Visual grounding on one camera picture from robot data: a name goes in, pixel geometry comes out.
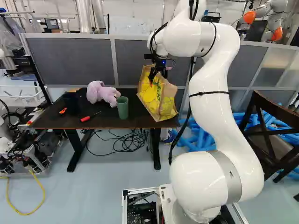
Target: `green mug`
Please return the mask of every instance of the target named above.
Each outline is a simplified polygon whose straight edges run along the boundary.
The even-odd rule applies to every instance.
[[[117,110],[120,119],[125,120],[129,115],[129,99],[128,97],[118,97],[116,99]]]

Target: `ceiling pipe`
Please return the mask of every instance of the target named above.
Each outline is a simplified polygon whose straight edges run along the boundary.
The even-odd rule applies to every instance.
[[[91,33],[90,0],[76,0],[81,33]]]
[[[100,34],[106,34],[106,26],[104,21],[103,5],[101,0],[92,0],[94,15],[98,23]]]

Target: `desk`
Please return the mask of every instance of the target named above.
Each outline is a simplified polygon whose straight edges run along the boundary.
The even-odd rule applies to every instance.
[[[59,115],[64,107],[64,100],[60,97],[55,103],[49,106],[42,115],[40,115],[31,125],[35,129],[63,129],[74,149],[74,155],[67,168],[68,172],[74,172],[76,165],[84,150],[84,145],[91,135],[89,131],[82,140],[80,140],[76,129],[99,129],[99,128],[148,128],[150,129],[151,151],[153,153],[154,168],[159,170],[161,168],[159,155],[159,141],[161,128],[163,127],[177,127],[179,126],[177,117],[172,119],[155,122],[152,116],[145,109],[143,104],[137,97],[137,89],[135,88],[118,88],[123,96],[129,98],[129,118],[121,120],[118,117],[117,108],[111,108],[105,101],[97,102],[94,105],[89,103],[86,99],[86,88],[77,91],[77,97],[80,106],[80,113],[78,115],[65,114]],[[88,122],[81,123],[80,118],[101,113]]]

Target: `orange robot part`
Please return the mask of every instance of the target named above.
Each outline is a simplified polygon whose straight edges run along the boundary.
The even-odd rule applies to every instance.
[[[255,18],[256,18],[256,12],[254,12],[254,11],[247,12],[243,16],[244,22],[247,24],[250,24],[250,25],[253,23]]]
[[[271,41],[279,41],[282,38],[282,28],[279,27],[278,29],[273,31],[273,36],[271,38]]]

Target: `table top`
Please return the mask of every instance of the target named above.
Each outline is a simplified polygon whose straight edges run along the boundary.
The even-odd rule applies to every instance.
[[[80,112],[77,115],[66,113],[61,116],[59,112],[65,108],[60,97],[49,106],[31,125],[35,129],[97,129],[97,128],[161,128],[179,126],[177,116],[169,120],[155,122],[146,108],[137,97],[136,88],[118,88],[122,96],[129,98],[129,118],[121,120],[118,117],[117,107],[111,108],[104,100],[91,104],[86,99],[86,88],[77,91]],[[101,111],[89,121],[81,123],[80,119]]]

